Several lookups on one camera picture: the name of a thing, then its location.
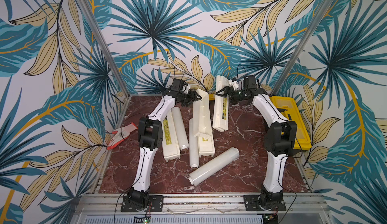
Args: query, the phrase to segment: patterned wall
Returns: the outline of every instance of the patterned wall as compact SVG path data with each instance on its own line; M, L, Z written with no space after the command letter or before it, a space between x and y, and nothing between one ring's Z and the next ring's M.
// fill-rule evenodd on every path
M75 0L0 4L0 223L68 223L123 93Z
M343 4L281 89L301 102L313 145L304 170L338 224L387 223L386 3Z
M333 15L349 0L339 1ZM231 78L244 70L270 89L271 77L286 64L320 3L112 0L102 32L131 93L161 93L175 76L213 92L216 75ZM332 22L327 17L323 25Z

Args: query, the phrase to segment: yellow toolbox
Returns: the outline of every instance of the yellow toolbox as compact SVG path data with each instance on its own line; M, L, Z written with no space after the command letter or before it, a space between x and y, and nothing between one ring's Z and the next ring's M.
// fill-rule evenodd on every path
M294 143L294 149L300 149L297 143L300 143L302 150L310 150L312 144L310 143L310 137L305 128L304 121L301 118L300 111L296 105L296 101L291 97L284 96L271 96L270 97L276 108L290 121L297 123L296 143Z

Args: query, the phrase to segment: metal ventilation grille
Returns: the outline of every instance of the metal ventilation grille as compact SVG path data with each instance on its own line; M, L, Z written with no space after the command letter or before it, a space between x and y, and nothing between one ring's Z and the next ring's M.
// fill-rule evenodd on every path
M134 217L116 216L116 224L131 224ZM152 215L151 223L157 224L263 224L261 215ZM114 224L114 216L87 216L84 224Z

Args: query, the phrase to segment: marble tabletop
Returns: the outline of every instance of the marble tabletop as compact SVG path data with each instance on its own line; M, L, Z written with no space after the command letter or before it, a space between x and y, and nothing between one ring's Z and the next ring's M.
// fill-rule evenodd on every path
M125 124L133 122L138 125L138 120L142 115L137 113L150 114L160 99L161 96L132 96L126 112L127 116L132 117L127 119ZM181 109L185 130L188 134L188 121L193 117L192 106L181 107L180 104L176 106ZM214 101L210 101L211 120L213 110ZM213 130L215 156L235 147L239 150L239 159L194 187L188 180L188 174L193 171L189 166L189 151L181 152L181 159L166 162L162 148L160 148L153 161L151 193L256 193L260 191L267 166L267 152L263 147L265 136L263 117L248 101L234 106L230 105L229 110L228 131ZM127 140L113 149L99 193L121 193L131 186L140 155L137 138L136 130ZM211 159L211 156L201 157L200 165ZM286 163L283 177L284 188L294 192L307 192L294 159L289 158Z

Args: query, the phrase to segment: black wire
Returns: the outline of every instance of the black wire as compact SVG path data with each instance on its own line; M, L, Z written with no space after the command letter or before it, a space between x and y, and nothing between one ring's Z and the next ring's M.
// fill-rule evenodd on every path
M140 177L141 177L141 174L143 173L145 154L146 154L146 153L145 153L145 151L144 151L143 164L141 165ZM118 205L118 203L119 203L119 200L120 200L120 198L121 198L121 195L122 195L125 191L129 190L130 188L132 188L132 187L139 181L140 177L139 177L139 178L136 180L136 182L134 182L130 187L128 187L127 189L125 189L125 190L120 194L120 196L118 197L117 202L116 202L116 207L114 208L114 224L116 224L117 205Z
M296 198L297 198L297 193L296 193L296 192L293 192L293 191L291 191L291 190L288 190L288 189L284 188L284 187L281 185L281 183L279 182L279 177L280 177L280 175L281 175L281 164L282 164L282 159L283 159L283 158L288 158L288 157L291 157L291 158L294 158L294 159L299 159L299 158L301 158L302 155L303 155L303 151L302 151L302 148L301 148L301 144L300 144L300 142L298 141L297 137L296 137L296 140L297 140L298 145L300 146L300 149L301 149L301 156L300 156L300 157L284 156L284 157L281 158L281 160L280 160L280 162L279 162L279 169L280 169L280 170L279 170L279 173L278 173L278 184L279 184L279 186L281 186L284 190L287 190L287 191L292 192L293 194L295 194L296 197L294 197L294 200L292 201L292 203L290 204L289 208L286 210L285 215L284 215L284 216L282 217L282 219L278 222L278 224L280 224L280 223L282 222L282 220L285 218L286 214L288 213L289 209L291 208L291 206L293 205L294 201L296 201Z

